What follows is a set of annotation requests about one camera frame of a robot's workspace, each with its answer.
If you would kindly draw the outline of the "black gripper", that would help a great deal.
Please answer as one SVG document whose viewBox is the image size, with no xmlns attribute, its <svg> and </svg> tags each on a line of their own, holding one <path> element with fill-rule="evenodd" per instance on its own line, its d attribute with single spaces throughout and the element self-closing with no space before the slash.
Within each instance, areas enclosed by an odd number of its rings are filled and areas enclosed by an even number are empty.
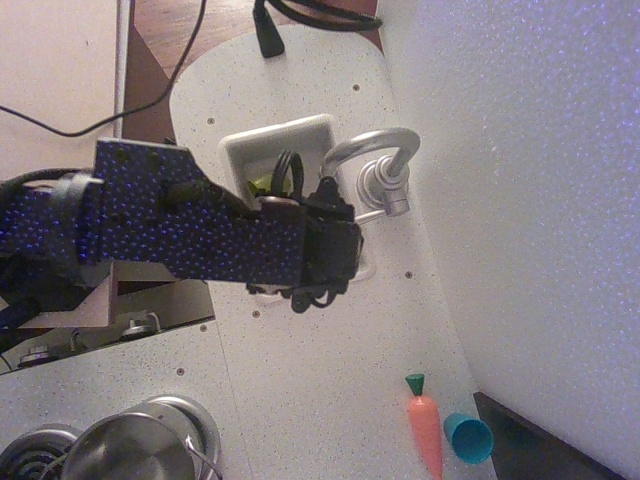
<svg viewBox="0 0 640 480">
<path fill-rule="evenodd" d="M 339 193 L 337 181 L 323 177 L 317 189 L 300 198 L 308 214 L 300 282 L 294 286 L 249 284 L 254 295 L 280 295 L 296 313 L 324 309 L 347 292 L 359 268 L 364 238 L 355 209 Z"/>
</svg>

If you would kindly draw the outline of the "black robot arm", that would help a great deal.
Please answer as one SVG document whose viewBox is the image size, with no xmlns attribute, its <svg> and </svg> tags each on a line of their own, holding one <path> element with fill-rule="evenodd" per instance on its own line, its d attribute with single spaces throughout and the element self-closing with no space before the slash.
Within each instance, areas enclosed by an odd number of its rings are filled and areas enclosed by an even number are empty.
<svg viewBox="0 0 640 480">
<path fill-rule="evenodd" d="M 89 169 L 27 172 L 1 184 L 1 326 L 70 311 L 115 262 L 165 267 L 178 279 L 242 283 L 292 309 L 324 308 L 355 277 L 363 235 L 335 180 L 294 188 L 252 207 L 212 182 L 176 146 L 103 139 Z"/>
</svg>

